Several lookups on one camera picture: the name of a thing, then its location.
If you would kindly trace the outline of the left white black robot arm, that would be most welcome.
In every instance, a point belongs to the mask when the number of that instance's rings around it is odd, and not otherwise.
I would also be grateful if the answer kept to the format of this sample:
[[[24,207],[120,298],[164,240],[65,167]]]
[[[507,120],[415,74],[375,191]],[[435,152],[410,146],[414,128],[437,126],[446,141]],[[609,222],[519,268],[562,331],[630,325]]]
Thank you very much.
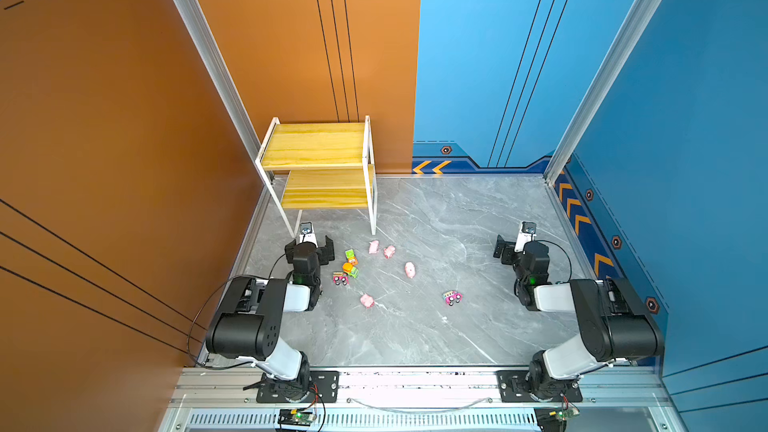
[[[208,352],[258,368],[259,381],[243,387],[262,403],[301,402],[319,396],[306,353],[281,336],[286,313],[313,310],[322,294],[321,267],[335,259],[330,237],[319,246],[302,238],[287,246],[293,270],[284,278],[238,276],[231,280],[206,333]]]

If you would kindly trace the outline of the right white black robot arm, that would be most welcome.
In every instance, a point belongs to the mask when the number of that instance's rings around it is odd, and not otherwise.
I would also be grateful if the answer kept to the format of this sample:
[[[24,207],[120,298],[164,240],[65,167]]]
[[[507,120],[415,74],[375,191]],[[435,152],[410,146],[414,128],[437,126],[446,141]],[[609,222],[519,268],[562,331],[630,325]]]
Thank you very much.
[[[533,312],[573,313],[578,333],[536,352],[526,371],[496,373],[503,402],[579,402],[580,380],[617,362],[660,356],[664,339],[626,279],[549,281],[549,248],[531,234],[516,241],[498,236],[493,252],[515,272],[513,291]]]

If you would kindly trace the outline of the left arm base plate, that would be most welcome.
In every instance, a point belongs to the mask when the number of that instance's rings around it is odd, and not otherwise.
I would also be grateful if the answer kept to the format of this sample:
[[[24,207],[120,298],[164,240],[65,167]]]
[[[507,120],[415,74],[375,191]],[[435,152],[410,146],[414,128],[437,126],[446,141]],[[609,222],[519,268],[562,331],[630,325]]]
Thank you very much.
[[[265,378],[260,382],[256,401],[260,404],[309,403],[318,396],[323,403],[337,402],[340,372],[330,369],[310,370],[296,380]]]

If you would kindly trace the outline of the white frame wooden shelf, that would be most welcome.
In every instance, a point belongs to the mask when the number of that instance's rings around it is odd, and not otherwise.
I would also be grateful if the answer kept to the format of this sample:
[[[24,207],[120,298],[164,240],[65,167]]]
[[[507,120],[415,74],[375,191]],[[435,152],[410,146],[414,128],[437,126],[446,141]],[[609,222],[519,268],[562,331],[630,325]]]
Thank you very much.
[[[283,124],[273,118],[254,165],[291,236],[308,210],[366,210],[377,232],[371,118]]]

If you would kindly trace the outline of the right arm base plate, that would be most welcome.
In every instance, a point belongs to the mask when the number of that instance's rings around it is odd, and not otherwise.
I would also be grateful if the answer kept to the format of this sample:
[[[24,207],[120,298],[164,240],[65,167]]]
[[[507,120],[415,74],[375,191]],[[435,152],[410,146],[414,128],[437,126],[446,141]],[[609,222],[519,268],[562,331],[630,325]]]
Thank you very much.
[[[583,395],[576,380],[556,380],[544,374],[532,378],[529,371],[506,369],[495,373],[503,403],[562,402],[580,403]]]

